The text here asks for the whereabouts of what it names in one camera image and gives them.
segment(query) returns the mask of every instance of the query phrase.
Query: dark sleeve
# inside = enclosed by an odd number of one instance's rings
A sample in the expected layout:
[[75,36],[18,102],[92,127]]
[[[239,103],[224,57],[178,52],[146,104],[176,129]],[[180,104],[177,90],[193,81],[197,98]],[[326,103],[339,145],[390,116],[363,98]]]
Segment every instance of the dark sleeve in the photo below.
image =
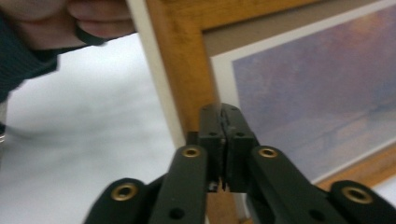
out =
[[58,50],[30,51],[0,15],[0,103],[27,78],[55,71]]

